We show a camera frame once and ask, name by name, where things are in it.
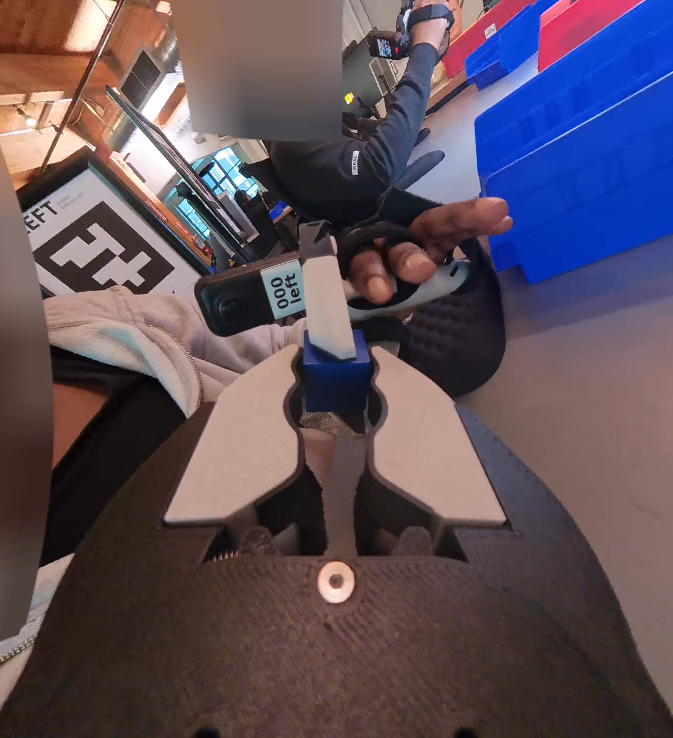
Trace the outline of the person's black shirt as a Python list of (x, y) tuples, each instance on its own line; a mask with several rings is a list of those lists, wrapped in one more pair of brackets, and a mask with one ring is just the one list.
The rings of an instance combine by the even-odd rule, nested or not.
[(146, 374), (50, 349), (53, 469), (40, 567), (73, 554), (104, 508), (185, 421)]

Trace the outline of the person's grey hoodie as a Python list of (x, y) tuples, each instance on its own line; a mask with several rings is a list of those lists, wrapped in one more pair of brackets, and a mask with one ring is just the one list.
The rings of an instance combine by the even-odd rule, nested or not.
[[(193, 298), (137, 295), (123, 287), (50, 298), (43, 307), (50, 347), (157, 379), (185, 420), (271, 355), (301, 347), (305, 331), (302, 318), (222, 338), (210, 332)], [(40, 608), (48, 605), (75, 551), (39, 566)]]

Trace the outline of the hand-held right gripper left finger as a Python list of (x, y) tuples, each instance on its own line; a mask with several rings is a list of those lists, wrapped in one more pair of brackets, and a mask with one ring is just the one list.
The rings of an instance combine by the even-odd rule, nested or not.
[(233, 382), (216, 401), (164, 516), (171, 526), (254, 526), (257, 506), (303, 466), (286, 416), (297, 386), (297, 346)]

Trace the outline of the red storage bin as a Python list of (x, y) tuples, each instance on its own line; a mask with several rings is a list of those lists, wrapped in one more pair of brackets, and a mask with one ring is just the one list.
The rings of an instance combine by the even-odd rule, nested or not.
[(640, 1), (558, 1), (540, 16), (537, 71), (555, 62), (628, 13)]
[(468, 56), (485, 43), (501, 27), (510, 22), (518, 13), (533, 7), (535, 1), (501, 1), (488, 12), (481, 15), (479, 20), (464, 30), (454, 40), (441, 64), (449, 79), (453, 79), (464, 72), (464, 63)]

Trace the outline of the white fiducial marker sign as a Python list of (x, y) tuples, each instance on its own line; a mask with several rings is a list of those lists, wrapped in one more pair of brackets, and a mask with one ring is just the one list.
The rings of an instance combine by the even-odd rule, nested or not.
[(118, 162), (88, 147), (18, 189), (40, 286), (52, 296), (124, 286), (189, 296), (212, 254)]

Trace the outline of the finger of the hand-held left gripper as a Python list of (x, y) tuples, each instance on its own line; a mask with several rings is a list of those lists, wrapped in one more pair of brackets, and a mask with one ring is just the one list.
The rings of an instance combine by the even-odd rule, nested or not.
[(302, 272), (310, 343), (337, 361), (354, 360), (356, 343), (337, 258), (307, 258)]

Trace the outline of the blue cube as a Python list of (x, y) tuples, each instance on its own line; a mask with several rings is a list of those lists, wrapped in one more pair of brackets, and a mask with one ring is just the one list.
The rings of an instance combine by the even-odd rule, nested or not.
[(368, 403), (372, 364), (363, 331), (354, 329), (356, 358), (340, 361), (313, 345), (303, 344), (303, 394), (307, 412), (361, 412)]

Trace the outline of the large blue storage bin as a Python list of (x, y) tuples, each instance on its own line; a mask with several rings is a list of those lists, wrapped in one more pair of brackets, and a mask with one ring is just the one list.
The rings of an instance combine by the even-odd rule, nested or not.
[(539, 283), (673, 234), (673, 71), (490, 175), (502, 272)]

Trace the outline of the person's left hand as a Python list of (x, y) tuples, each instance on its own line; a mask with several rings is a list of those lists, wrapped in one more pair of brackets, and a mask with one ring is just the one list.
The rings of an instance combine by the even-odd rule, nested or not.
[(395, 245), (387, 237), (372, 242), (350, 259), (347, 280), (362, 297), (377, 305), (394, 295), (393, 282), (421, 285), (461, 243), (503, 235), (513, 226), (507, 202), (475, 198), (429, 209), (409, 226), (411, 235)]

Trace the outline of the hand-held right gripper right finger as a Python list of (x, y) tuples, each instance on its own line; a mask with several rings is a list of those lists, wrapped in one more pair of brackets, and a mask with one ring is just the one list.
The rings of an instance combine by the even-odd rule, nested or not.
[(388, 497), (378, 512), (400, 512), (400, 500), (431, 526), (503, 526), (506, 514), (452, 399), (384, 348), (370, 353), (381, 410), (367, 467)]

